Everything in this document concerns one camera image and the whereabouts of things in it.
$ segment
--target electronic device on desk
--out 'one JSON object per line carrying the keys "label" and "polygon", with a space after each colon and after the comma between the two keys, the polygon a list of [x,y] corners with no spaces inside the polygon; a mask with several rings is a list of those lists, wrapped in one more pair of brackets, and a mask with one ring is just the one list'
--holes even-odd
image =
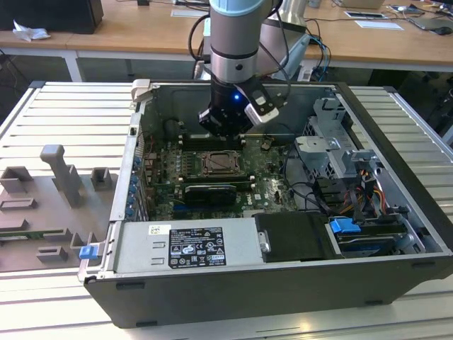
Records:
{"label": "electronic device on desk", "polygon": [[0,30],[13,21],[30,28],[92,34],[104,15],[101,0],[0,0]]}
{"label": "electronic device on desk", "polygon": [[431,30],[439,35],[448,35],[453,31],[453,21],[447,19],[408,18],[422,30]]}
{"label": "electronic device on desk", "polygon": [[384,0],[333,0],[339,7],[356,9],[380,9]]}
{"label": "electronic device on desk", "polygon": [[411,4],[410,6],[390,5],[389,7],[398,13],[405,13],[405,14],[423,14],[423,13],[425,13],[424,11],[417,8],[417,6],[414,6],[413,4]]}

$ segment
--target power supply label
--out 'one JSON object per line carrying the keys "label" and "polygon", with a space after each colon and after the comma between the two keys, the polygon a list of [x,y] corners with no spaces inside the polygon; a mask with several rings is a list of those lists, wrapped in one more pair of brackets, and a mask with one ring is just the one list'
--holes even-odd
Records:
{"label": "power supply label", "polygon": [[170,230],[168,247],[170,268],[225,266],[226,262],[221,227]]}

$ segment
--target cable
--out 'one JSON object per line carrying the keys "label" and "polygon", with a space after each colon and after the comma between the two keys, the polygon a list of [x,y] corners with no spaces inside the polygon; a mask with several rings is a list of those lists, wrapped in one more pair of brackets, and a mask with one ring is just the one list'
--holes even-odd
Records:
{"label": "cable", "polygon": [[321,37],[321,28],[319,27],[319,23],[316,19],[307,19],[306,22],[309,22],[309,21],[314,21],[315,24],[316,24],[316,27],[318,28],[318,39],[316,39],[313,34],[311,34],[310,30],[307,29],[307,31],[309,32],[310,36],[311,36],[311,39],[313,39],[314,41],[316,41],[316,43],[319,45],[319,48],[321,50],[321,59],[319,60],[319,63],[316,65],[316,68],[315,69],[318,69],[320,66],[321,66],[321,63],[323,60],[325,60],[325,65],[324,65],[324,68],[323,68],[323,71],[321,73],[321,75],[319,76],[319,81],[322,81],[324,76],[326,75],[327,73],[327,70],[328,70],[328,67],[329,65],[331,64],[331,59],[332,59],[332,51],[330,49],[329,46],[327,46],[324,42],[323,42],[323,38]]}
{"label": "cable", "polygon": [[17,96],[18,98],[20,98],[23,95],[23,91],[21,91],[20,89],[18,89],[15,86],[7,85],[7,84],[0,84],[0,87],[5,87],[8,89],[14,90],[16,92],[16,94],[18,94],[18,96]]}
{"label": "cable", "polygon": [[211,4],[209,2],[202,2],[202,1],[187,1],[187,0],[176,0],[176,6],[194,6],[194,7],[210,7]]}
{"label": "cable", "polygon": [[283,0],[279,0],[277,5],[270,11],[268,17],[278,13],[278,10],[280,9],[280,7],[282,6],[283,4]]}
{"label": "cable", "polygon": [[288,76],[288,73],[285,71],[285,69],[282,67],[282,65],[280,65],[280,63],[275,59],[275,57],[269,52],[269,50],[262,44],[262,42],[260,42],[260,47],[263,49],[263,51],[268,55],[268,57],[270,59],[272,59],[272,61],[277,65],[278,67],[278,71],[281,71],[283,73],[283,76],[285,77],[286,79],[286,82],[287,82],[287,85],[288,85],[288,89],[287,89],[287,93],[284,95],[284,98],[285,100],[289,97],[289,95],[291,94],[291,79],[289,78]]}
{"label": "cable", "polygon": [[292,129],[290,128],[288,125],[284,124],[284,123],[280,123],[280,122],[271,122],[269,124],[266,125],[266,128],[264,129],[264,133],[263,135],[270,135],[272,136],[273,134],[272,133],[268,133],[266,131],[268,131],[268,127],[272,126],[272,125],[281,125],[283,126],[285,129],[287,129],[288,131],[290,131],[292,133],[292,135],[294,136],[294,138],[297,136],[297,133]]}
{"label": "cable", "polygon": [[277,14],[278,22],[279,22],[279,24],[280,24],[280,30],[282,30],[283,40],[284,40],[284,42],[285,42],[286,59],[284,60],[284,62],[283,62],[283,64],[282,64],[282,68],[285,68],[286,65],[288,65],[288,62],[289,62],[289,47],[288,47],[288,40],[287,40],[287,38],[286,38],[285,29],[283,28],[282,17],[280,16],[280,13],[278,13],[278,11],[276,12],[276,14]]}
{"label": "cable", "polygon": [[0,49],[0,52],[2,53],[2,55],[4,55],[6,57],[6,59],[11,63],[11,65],[13,65],[13,67],[16,69],[17,73],[19,73],[21,75],[21,77],[25,79],[25,81],[27,83],[30,83],[30,81],[27,79],[27,77],[24,76],[23,73],[20,71],[20,69],[17,68],[16,64],[13,63],[13,61],[11,60],[9,55],[6,55],[5,52],[3,52],[1,49]]}
{"label": "cable", "polygon": [[[408,21],[409,18],[418,18],[419,16],[422,16],[422,14],[420,14],[418,16],[411,16],[411,17],[408,17],[408,18],[367,18],[367,20],[403,20],[403,21]],[[306,19],[306,21],[314,21],[314,20],[333,22],[333,21],[356,21],[357,19],[356,18],[339,18],[339,19],[307,18]]]}
{"label": "cable", "polygon": [[291,146],[289,147],[288,153],[287,153],[287,155],[285,157],[285,162],[283,164],[283,179],[284,179],[285,183],[287,184],[287,186],[289,186],[292,189],[294,194],[298,195],[300,198],[303,198],[306,202],[309,201],[310,203],[313,203],[316,207],[318,207],[320,209],[323,209],[319,205],[318,202],[316,202],[315,200],[312,200],[311,198],[308,198],[308,195],[303,195],[299,191],[297,191],[296,189],[293,188],[293,186],[295,186],[297,183],[304,183],[304,182],[296,182],[294,184],[290,184],[289,181],[288,181],[286,170],[287,170],[289,154],[291,154],[291,151],[293,150],[293,148],[294,148],[294,144],[291,144]]}
{"label": "cable", "polygon": [[14,87],[17,87],[18,80],[17,80],[17,77],[16,77],[16,75],[14,74],[14,72],[11,71],[10,66],[11,66],[11,63],[10,63],[10,62],[9,62],[8,64],[6,64],[6,68],[8,69],[9,73],[11,73],[11,76],[13,76],[13,78],[14,78]]}
{"label": "cable", "polygon": [[209,14],[205,14],[204,16],[201,16],[197,19],[197,21],[193,24],[192,28],[190,29],[190,32],[189,32],[189,39],[188,39],[188,48],[189,48],[189,53],[190,55],[192,56],[192,58],[197,61],[197,62],[200,62],[203,60],[203,58],[201,57],[198,57],[195,55],[195,53],[193,52],[193,49],[192,49],[192,39],[193,39],[193,33],[195,32],[195,30],[197,29],[198,25],[203,22],[204,20],[206,20],[207,18],[209,18],[210,15]]}
{"label": "cable", "polygon": [[176,198],[174,198],[173,200],[175,200],[176,202],[179,202],[179,203],[182,203],[182,204],[184,204],[184,205],[185,205],[185,202],[184,202],[184,201],[182,201],[182,200],[177,200]]}

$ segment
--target green circuit board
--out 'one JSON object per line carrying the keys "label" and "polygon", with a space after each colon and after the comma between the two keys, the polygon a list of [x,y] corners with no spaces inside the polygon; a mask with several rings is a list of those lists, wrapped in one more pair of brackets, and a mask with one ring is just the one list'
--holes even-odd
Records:
{"label": "green circuit board", "polygon": [[[280,173],[287,147],[272,146],[269,137],[246,137],[240,150],[183,151],[177,143],[164,141],[155,141],[148,150],[145,181],[150,220],[251,217],[297,210]],[[236,202],[187,208],[183,191],[191,185],[233,185]]]}

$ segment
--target slotted metal platform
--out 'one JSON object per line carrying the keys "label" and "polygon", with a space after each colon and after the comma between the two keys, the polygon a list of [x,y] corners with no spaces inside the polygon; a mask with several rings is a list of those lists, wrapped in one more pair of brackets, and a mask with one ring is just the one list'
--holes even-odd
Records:
{"label": "slotted metal platform", "polygon": [[[351,90],[453,222],[453,151],[397,93],[379,87]],[[364,148],[371,148],[358,126],[352,130]]]}
{"label": "slotted metal platform", "polygon": [[130,116],[128,83],[47,82],[28,89],[0,130],[0,172],[25,166],[32,176],[52,175],[42,147],[64,145],[64,160],[79,174],[93,167],[120,170]]}

